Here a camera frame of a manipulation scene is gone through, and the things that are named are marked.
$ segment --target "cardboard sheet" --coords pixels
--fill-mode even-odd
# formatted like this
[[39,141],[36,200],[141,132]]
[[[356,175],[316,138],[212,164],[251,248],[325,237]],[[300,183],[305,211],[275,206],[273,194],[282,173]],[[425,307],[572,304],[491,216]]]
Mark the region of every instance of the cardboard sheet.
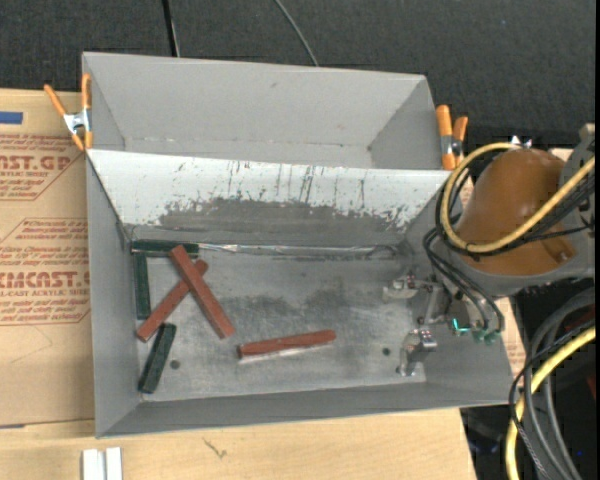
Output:
[[0,111],[0,426],[91,418],[85,158],[42,90]]

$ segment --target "bin floor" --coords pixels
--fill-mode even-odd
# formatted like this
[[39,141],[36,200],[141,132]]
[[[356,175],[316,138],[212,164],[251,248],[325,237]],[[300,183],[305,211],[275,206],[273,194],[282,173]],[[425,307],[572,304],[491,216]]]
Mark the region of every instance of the bin floor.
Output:
[[[236,333],[220,339],[191,295],[170,315],[176,337],[158,389],[145,400],[306,391],[422,382],[396,373],[413,328],[404,300],[384,303],[382,289],[403,272],[404,258],[371,254],[229,252],[202,248],[204,278]],[[166,258],[149,259],[155,307],[180,278]],[[299,352],[239,360],[242,343],[332,329],[334,342]],[[151,348],[138,341],[139,371]]]

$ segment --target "gray carpet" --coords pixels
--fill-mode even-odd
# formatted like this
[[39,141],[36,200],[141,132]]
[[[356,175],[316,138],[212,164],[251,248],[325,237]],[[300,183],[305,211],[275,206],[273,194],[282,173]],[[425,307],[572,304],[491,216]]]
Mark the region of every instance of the gray carpet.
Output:
[[[281,1],[321,65],[426,74],[474,130],[595,121],[596,0]],[[310,63],[272,0],[171,5],[182,56]],[[0,87],[76,89],[83,50],[169,55],[160,0],[0,0]]]

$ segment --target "red wooden stick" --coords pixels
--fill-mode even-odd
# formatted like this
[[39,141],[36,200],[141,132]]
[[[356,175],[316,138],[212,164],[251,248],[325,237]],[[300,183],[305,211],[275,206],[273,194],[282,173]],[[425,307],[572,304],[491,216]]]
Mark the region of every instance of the red wooden stick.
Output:
[[[209,265],[203,260],[197,260],[194,263],[194,267],[200,275],[204,275],[209,268]],[[182,302],[182,299],[187,296],[187,293],[189,293],[189,286],[184,280],[180,280],[138,328],[136,331],[138,338],[144,342],[149,341],[160,325],[162,325],[169,315],[173,313],[173,310]]]
[[264,341],[254,341],[238,346],[238,356],[253,357],[263,354],[271,354],[283,350],[293,350],[317,345],[326,345],[336,339],[336,333],[331,329],[296,336],[285,336]]
[[216,334],[222,338],[228,338],[236,332],[231,321],[225,314],[222,306],[215,298],[207,283],[191,262],[191,258],[182,245],[178,245],[169,251],[169,257],[187,283],[189,290],[198,302],[198,306],[209,320]]

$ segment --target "white plastic piece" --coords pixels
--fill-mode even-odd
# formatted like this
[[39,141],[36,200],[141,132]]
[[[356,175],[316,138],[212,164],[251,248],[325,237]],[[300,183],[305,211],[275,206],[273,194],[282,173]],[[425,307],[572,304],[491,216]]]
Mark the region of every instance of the white plastic piece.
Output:
[[122,449],[83,450],[82,480],[122,480]]

